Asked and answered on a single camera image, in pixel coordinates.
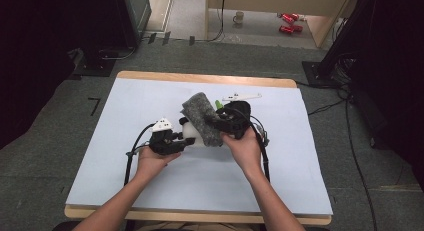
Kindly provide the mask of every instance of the white board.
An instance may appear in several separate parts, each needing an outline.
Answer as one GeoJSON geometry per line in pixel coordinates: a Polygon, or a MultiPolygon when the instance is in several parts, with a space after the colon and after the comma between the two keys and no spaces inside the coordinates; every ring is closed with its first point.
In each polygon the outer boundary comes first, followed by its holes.
{"type": "MultiPolygon", "coordinates": [[[[100,206],[123,186],[130,151],[148,124],[166,117],[180,132],[182,103],[204,92],[211,103],[237,92],[271,140],[271,184],[295,214],[332,215],[307,112],[299,89],[117,78],[74,181],[67,204],[100,206]]],[[[141,138],[149,140],[151,133],[141,138]]],[[[137,167],[134,161],[133,177],[137,167]]],[[[260,212],[249,183],[226,147],[187,147],[157,176],[133,207],[260,212]]]]}

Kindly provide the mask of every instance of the person's right hand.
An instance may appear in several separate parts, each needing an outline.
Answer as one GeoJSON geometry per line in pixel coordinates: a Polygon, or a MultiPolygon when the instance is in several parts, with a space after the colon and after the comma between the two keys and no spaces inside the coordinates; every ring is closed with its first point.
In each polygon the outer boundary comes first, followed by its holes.
{"type": "Polygon", "coordinates": [[[243,137],[239,140],[230,137],[226,133],[221,133],[221,138],[231,149],[234,160],[247,178],[258,172],[262,173],[261,150],[252,128],[247,129],[243,137]]]}

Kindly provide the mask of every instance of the black cable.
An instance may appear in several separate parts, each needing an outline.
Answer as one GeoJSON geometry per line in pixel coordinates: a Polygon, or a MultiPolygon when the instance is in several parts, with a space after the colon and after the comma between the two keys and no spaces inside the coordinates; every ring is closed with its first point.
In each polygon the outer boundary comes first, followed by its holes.
{"type": "Polygon", "coordinates": [[[369,193],[369,190],[368,190],[367,183],[365,182],[364,175],[362,174],[361,168],[359,167],[359,163],[358,163],[358,159],[356,158],[355,150],[353,148],[352,131],[350,129],[348,107],[349,107],[349,101],[346,100],[345,112],[346,112],[346,123],[347,123],[347,132],[348,132],[348,135],[349,135],[350,149],[352,151],[352,156],[353,156],[353,159],[355,161],[356,169],[358,170],[359,176],[361,177],[362,185],[363,185],[363,187],[365,189],[365,193],[367,195],[368,204],[370,206],[370,211],[371,211],[371,216],[372,216],[372,222],[373,222],[373,225],[374,225],[374,231],[377,231],[377,221],[376,221],[376,218],[375,218],[375,212],[374,212],[374,207],[372,205],[371,196],[370,196],[370,193],[369,193]]]}
{"type": "Polygon", "coordinates": [[[345,85],[345,84],[340,84],[339,86],[322,86],[322,85],[310,85],[310,84],[306,84],[306,83],[302,83],[299,81],[296,81],[297,85],[302,85],[302,86],[306,86],[306,87],[310,87],[310,88],[317,88],[317,89],[338,89],[341,86],[345,85]]]}
{"type": "Polygon", "coordinates": [[[259,123],[259,125],[261,126],[262,132],[263,132],[262,142],[263,142],[265,147],[268,146],[268,143],[269,143],[268,132],[265,130],[264,125],[256,117],[254,117],[252,115],[250,115],[250,117],[253,118],[254,120],[256,120],[259,123]]]}
{"type": "Polygon", "coordinates": [[[224,37],[222,37],[222,39],[219,40],[219,42],[221,42],[222,40],[225,39],[225,33],[224,33],[224,10],[221,9],[221,15],[219,15],[219,9],[216,9],[216,14],[218,16],[219,22],[221,22],[221,30],[222,30],[221,35],[224,35],[224,37]]]}
{"type": "Polygon", "coordinates": [[[142,147],[146,147],[146,146],[149,146],[149,145],[148,144],[143,144],[143,145],[137,146],[137,148],[135,148],[135,150],[137,150],[139,148],[142,148],[142,147]]]}
{"type": "Polygon", "coordinates": [[[213,42],[215,40],[217,40],[219,37],[221,37],[221,35],[224,33],[224,6],[225,6],[225,0],[222,0],[222,5],[221,5],[221,29],[219,30],[218,34],[216,35],[215,38],[213,38],[212,40],[206,40],[206,42],[213,42]]]}
{"type": "Polygon", "coordinates": [[[402,174],[403,174],[403,168],[404,168],[404,166],[403,166],[403,164],[402,164],[402,167],[401,167],[401,169],[400,169],[400,173],[399,173],[399,176],[398,176],[398,178],[397,178],[397,180],[396,180],[395,185],[398,185],[398,184],[399,184],[400,178],[402,177],[402,174]]]}
{"type": "Polygon", "coordinates": [[[334,106],[336,106],[336,105],[338,105],[338,104],[341,104],[341,103],[343,103],[345,100],[340,100],[340,101],[337,101],[336,103],[333,103],[333,104],[329,104],[329,105],[325,105],[325,106],[323,106],[323,107],[321,107],[321,108],[317,108],[317,109],[315,109],[314,111],[312,111],[312,112],[310,112],[310,113],[308,113],[308,116],[311,116],[311,115],[314,115],[314,114],[317,114],[317,113],[321,113],[321,112],[324,112],[324,111],[327,111],[327,110],[329,110],[330,108],[332,108],[332,107],[334,107],[334,106]]]}
{"type": "Polygon", "coordinates": [[[351,83],[351,78],[347,75],[347,72],[352,67],[355,60],[353,59],[339,59],[335,64],[335,73],[333,78],[338,80],[341,83],[348,84],[351,83]]]}
{"type": "Polygon", "coordinates": [[[369,41],[370,39],[371,39],[371,33],[372,33],[372,24],[373,24],[373,22],[374,22],[374,15],[375,15],[375,9],[376,9],[376,7],[377,7],[377,2],[378,2],[378,0],[374,0],[374,5],[373,5],[373,7],[372,7],[372,13],[371,13],[371,19],[370,19],[370,28],[369,28],[369,30],[368,30],[368,37],[367,37],[367,40],[369,41]]]}
{"type": "Polygon", "coordinates": [[[264,165],[265,177],[268,179],[269,182],[271,182],[271,178],[270,178],[270,175],[269,175],[269,167],[268,167],[268,164],[269,164],[268,155],[266,154],[265,145],[264,145],[264,142],[262,141],[261,135],[258,133],[258,131],[256,130],[254,124],[250,121],[250,119],[247,118],[242,112],[240,112],[237,109],[233,109],[233,108],[224,108],[224,110],[225,109],[228,109],[228,110],[231,110],[231,111],[238,113],[241,117],[243,117],[249,123],[249,126],[253,129],[253,132],[255,132],[256,141],[259,144],[259,149],[261,150],[261,154],[262,154],[262,159],[263,159],[262,163],[264,165]]]}
{"type": "Polygon", "coordinates": [[[128,58],[129,56],[131,56],[133,53],[134,53],[134,51],[135,51],[135,47],[131,50],[131,52],[129,53],[129,54],[127,54],[127,55],[125,55],[125,56],[122,56],[122,57],[116,57],[116,58],[101,58],[101,59],[103,59],[103,60],[122,60],[122,59],[126,59],[126,58],[128,58]]]}
{"type": "Polygon", "coordinates": [[[153,127],[153,125],[155,125],[155,124],[149,124],[147,127],[145,127],[143,129],[143,131],[141,131],[141,133],[138,135],[138,137],[137,137],[137,139],[136,139],[136,141],[135,141],[135,143],[134,143],[133,148],[131,149],[131,151],[128,152],[128,153],[126,153],[127,156],[128,156],[128,161],[127,161],[127,169],[125,171],[124,186],[127,185],[128,180],[130,178],[132,157],[135,155],[135,151],[137,150],[138,141],[140,141],[141,136],[143,136],[143,134],[147,131],[147,129],[153,127]]]}

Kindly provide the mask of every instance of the gray carpet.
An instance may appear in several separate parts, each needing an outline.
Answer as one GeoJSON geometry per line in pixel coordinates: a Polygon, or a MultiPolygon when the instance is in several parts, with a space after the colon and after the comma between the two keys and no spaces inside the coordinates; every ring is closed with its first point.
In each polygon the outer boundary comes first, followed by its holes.
{"type": "MultiPolygon", "coordinates": [[[[110,78],[66,80],[32,128],[0,150],[0,230],[51,230],[68,220],[64,202],[91,135],[121,70],[291,78],[306,82],[301,61],[325,51],[161,40],[115,64],[110,78]],[[91,116],[95,101],[100,98],[91,116]]],[[[338,101],[334,90],[299,87],[309,111],[338,101]]],[[[424,195],[410,166],[390,150],[369,147],[359,111],[348,106],[353,143],[379,230],[422,230],[424,195]]],[[[334,210],[331,230],[373,230],[370,207],[349,146],[344,103],[310,116],[318,158],[334,210]]]]}

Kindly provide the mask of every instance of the black equipment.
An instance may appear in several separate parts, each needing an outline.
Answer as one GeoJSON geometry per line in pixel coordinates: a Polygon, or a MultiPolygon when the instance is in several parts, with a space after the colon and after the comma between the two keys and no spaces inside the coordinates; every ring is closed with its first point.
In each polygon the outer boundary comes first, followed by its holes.
{"type": "Polygon", "coordinates": [[[233,101],[216,111],[219,118],[207,119],[206,123],[219,131],[233,134],[241,139],[250,126],[250,104],[246,101],[233,101]]]}
{"type": "Polygon", "coordinates": [[[169,155],[184,151],[184,148],[194,144],[194,138],[182,140],[182,133],[173,133],[172,130],[163,130],[152,133],[149,147],[160,155],[169,155]]]}
{"type": "Polygon", "coordinates": [[[349,70],[373,145],[411,164],[424,189],[424,0],[376,0],[369,38],[349,70]]]}
{"type": "Polygon", "coordinates": [[[321,62],[302,61],[303,70],[310,86],[337,87],[333,71],[340,59],[356,59],[368,39],[375,0],[358,0],[340,34],[321,62]]]}

